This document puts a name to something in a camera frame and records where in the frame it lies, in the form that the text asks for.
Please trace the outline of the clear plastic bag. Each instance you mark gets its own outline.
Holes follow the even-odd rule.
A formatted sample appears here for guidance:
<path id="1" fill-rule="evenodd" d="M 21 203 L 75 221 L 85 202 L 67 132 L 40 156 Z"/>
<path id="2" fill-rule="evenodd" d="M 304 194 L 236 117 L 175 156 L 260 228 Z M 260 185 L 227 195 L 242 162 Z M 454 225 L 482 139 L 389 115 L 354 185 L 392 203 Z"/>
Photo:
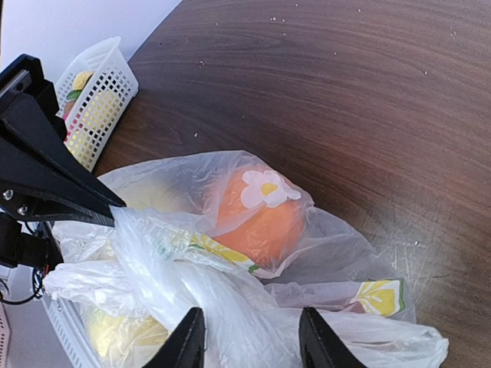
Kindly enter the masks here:
<path id="1" fill-rule="evenodd" d="M 318 208 L 294 183 L 309 199 L 305 227 L 277 268 L 262 268 L 209 235 L 220 203 L 210 190 L 219 181 L 223 191 L 235 169 L 253 164 L 268 166 L 251 153 L 220 151 L 102 175 L 112 190 L 154 179 L 175 189 L 192 211 L 126 204 L 113 209 L 114 227 L 57 222 L 53 234 L 64 262 L 48 273 L 44 289 L 80 309 L 152 317 L 170 334 L 190 308 L 199 307 L 207 367 L 301 366 L 304 307 L 314 307 L 367 367 L 438 367 L 449 342 L 416 322 L 403 277 L 362 234 Z"/>

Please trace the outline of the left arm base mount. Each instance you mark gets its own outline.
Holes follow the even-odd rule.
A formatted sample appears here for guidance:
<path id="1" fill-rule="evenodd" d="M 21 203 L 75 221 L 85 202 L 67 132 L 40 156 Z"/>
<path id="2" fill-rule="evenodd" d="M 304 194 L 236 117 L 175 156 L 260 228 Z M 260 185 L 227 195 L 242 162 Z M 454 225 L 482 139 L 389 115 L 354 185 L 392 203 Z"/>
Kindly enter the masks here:
<path id="1" fill-rule="evenodd" d="M 40 222 L 35 231 L 27 222 L 25 225 L 27 233 L 22 231 L 19 222 L 6 213 L 1 213 L 1 266 L 16 268 L 22 265 L 32 268 L 32 294 L 29 297 L 21 301 L 9 301 L 1 294 L 1 302 L 10 306 L 20 306 L 40 299 L 44 292 L 44 278 L 64 262 L 49 222 Z"/>

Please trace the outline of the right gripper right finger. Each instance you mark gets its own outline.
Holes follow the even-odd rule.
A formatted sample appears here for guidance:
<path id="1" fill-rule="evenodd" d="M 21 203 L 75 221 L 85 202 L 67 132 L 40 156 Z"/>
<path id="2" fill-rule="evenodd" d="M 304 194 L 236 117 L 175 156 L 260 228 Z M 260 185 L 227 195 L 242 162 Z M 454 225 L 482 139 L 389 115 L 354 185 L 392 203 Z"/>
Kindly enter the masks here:
<path id="1" fill-rule="evenodd" d="M 304 368 L 366 368 L 314 307 L 304 307 L 298 328 Z"/>

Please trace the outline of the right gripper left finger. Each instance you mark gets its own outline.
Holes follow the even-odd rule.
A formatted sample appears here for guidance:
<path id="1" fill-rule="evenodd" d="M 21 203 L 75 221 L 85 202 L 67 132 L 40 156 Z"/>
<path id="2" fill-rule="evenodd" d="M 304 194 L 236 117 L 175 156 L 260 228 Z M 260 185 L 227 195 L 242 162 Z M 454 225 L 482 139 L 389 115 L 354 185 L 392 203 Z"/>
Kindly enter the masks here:
<path id="1" fill-rule="evenodd" d="M 205 336 L 203 310 L 192 307 L 143 368 L 203 368 Z"/>

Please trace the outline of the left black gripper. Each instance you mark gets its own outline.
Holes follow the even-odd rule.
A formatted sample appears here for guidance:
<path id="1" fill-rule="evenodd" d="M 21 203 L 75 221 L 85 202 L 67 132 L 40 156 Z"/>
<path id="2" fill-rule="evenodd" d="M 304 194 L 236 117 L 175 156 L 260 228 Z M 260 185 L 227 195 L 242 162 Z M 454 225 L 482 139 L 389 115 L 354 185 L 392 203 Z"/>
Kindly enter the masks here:
<path id="1" fill-rule="evenodd" d="M 126 203 L 67 150 L 59 110 L 38 58 L 22 54 L 1 72 L 2 165 L 21 183 L 1 181 L 1 209 L 19 221 L 113 227 L 110 206 Z"/>

